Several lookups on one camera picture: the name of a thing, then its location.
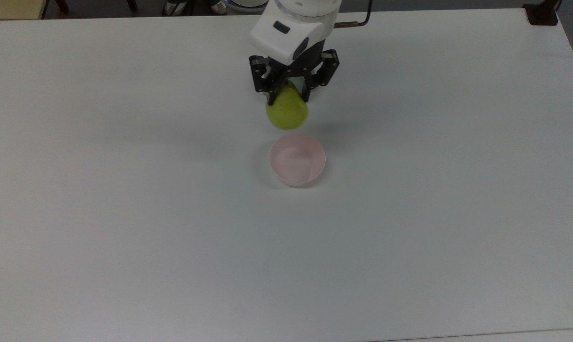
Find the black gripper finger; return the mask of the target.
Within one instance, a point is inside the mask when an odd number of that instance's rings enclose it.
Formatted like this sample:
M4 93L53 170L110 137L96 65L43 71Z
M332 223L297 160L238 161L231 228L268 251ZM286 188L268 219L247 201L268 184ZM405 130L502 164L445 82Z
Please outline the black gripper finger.
M254 90L258 93L266 93L266 104L273 106L280 88L286 82L288 67L271 57L249 56L248 60Z
M302 65L299 68L299 76L303 78L301 96L304 102L310 100L310 95L317 87L327 86L334 76L340 61L336 50L304 52L299 57Z

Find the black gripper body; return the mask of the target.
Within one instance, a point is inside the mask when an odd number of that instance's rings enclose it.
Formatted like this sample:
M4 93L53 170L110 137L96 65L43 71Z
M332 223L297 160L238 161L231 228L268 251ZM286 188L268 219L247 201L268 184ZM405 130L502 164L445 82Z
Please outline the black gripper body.
M266 92L277 94L286 81L301 76L304 81L303 93L309 94L313 89L326 85L326 51L325 43L319 42L302 52L292 63L284 64L269 57L266 76Z

